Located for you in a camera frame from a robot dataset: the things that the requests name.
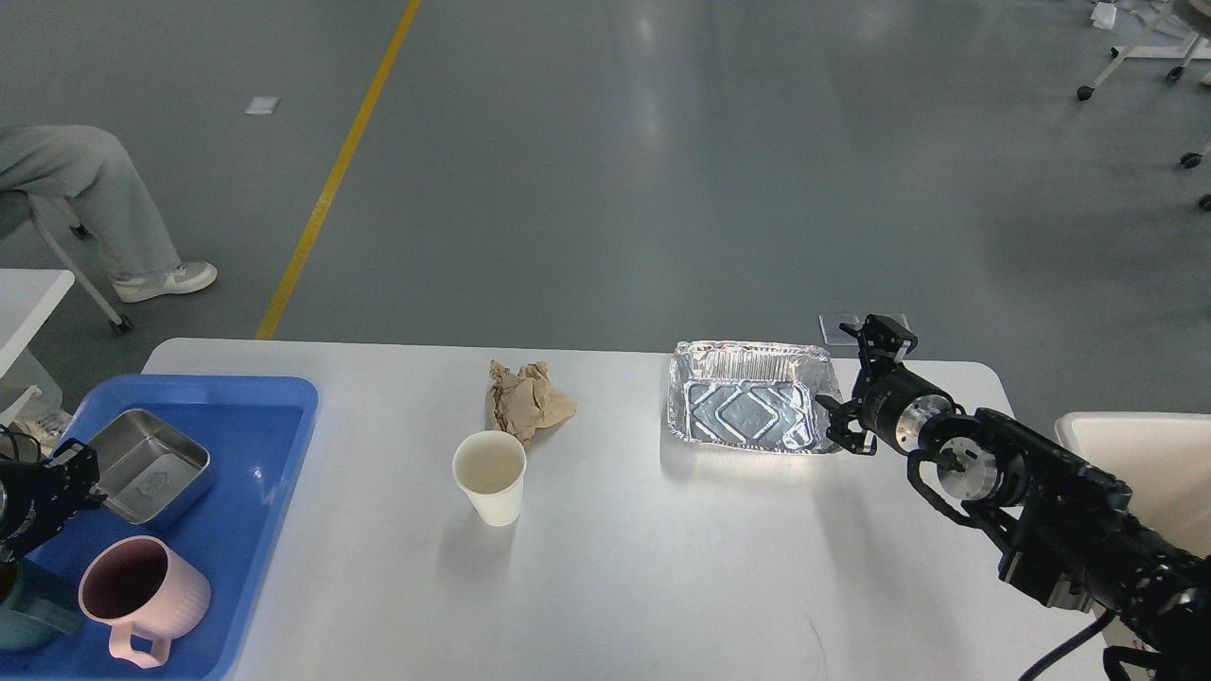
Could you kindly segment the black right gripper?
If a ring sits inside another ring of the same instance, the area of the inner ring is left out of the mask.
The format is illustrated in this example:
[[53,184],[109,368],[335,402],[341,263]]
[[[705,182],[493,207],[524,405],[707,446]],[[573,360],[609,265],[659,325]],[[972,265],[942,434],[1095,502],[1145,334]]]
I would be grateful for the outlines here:
[[861,370],[851,400],[840,402],[825,393],[815,396],[830,418],[826,436],[831,443],[857,456],[873,456],[877,439],[900,453],[920,450],[926,422],[955,412],[948,393],[897,367],[920,338],[889,315],[840,324],[840,332],[857,340]]

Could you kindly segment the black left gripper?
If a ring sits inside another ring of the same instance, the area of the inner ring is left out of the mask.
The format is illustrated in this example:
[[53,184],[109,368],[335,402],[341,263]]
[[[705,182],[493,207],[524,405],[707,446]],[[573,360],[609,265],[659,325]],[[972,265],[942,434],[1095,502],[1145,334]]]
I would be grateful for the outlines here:
[[44,464],[1,465],[1,561],[15,562],[42,546],[79,513],[104,505],[97,452],[63,439]]

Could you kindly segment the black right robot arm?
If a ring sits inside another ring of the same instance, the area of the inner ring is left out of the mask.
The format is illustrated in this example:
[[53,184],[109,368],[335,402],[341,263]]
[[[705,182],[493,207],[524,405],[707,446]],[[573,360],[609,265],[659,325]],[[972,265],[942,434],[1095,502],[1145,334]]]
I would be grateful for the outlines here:
[[840,324],[859,348],[851,400],[819,396],[827,436],[853,454],[890,443],[905,477],[936,513],[980,530],[1000,550],[999,578],[1046,607],[1102,608],[1094,624],[1026,669],[1034,680],[1120,620],[1142,647],[1110,645],[1109,680],[1129,668],[1158,680],[1209,677],[1209,560],[1173,546],[1130,513],[1132,488],[1012,419],[955,399],[903,364],[917,337],[869,314]]

